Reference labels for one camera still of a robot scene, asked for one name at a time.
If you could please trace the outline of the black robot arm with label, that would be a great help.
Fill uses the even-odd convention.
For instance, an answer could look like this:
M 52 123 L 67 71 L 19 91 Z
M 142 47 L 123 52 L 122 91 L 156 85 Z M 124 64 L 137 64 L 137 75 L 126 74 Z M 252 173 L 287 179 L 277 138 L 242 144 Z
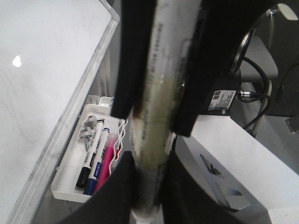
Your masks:
M 272 0 L 124 0 L 111 116 L 131 121 L 133 152 L 64 224 L 126 224 L 162 209 L 167 224 L 236 224 L 172 151 L 200 114 L 230 109 L 244 37 Z

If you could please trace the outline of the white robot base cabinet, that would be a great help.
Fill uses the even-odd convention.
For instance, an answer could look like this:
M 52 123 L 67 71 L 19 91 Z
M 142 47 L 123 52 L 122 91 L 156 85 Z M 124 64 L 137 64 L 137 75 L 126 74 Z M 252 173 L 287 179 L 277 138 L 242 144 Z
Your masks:
M 193 162 L 199 186 L 241 222 L 298 223 L 298 175 L 230 117 L 198 116 L 176 151 Z

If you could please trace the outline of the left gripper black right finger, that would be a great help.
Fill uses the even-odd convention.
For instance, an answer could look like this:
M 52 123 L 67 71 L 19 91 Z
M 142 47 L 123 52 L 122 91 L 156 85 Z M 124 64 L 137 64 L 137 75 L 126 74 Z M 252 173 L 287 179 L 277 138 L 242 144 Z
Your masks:
M 161 203 L 165 224 L 242 223 L 195 182 L 174 151 L 167 162 Z

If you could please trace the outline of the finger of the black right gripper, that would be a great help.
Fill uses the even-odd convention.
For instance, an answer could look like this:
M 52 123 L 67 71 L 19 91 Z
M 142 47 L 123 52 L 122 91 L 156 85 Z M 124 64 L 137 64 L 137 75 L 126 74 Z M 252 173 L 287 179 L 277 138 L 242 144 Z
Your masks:
M 254 23 L 274 0 L 209 0 L 173 131 L 189 137 L 199 109 Z
M 142 95 L 156 0 L 121 2 L 121 48 L 111 116 L 125 119 Z

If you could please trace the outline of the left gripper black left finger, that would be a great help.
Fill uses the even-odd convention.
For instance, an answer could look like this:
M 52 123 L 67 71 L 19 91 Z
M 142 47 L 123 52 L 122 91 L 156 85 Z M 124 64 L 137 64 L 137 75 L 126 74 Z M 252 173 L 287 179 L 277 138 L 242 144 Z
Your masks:
M 123 153 L 119 164 L 100 189 L 63 224 L 128 224 L 133 198 L 135 166 L 132 153 Z

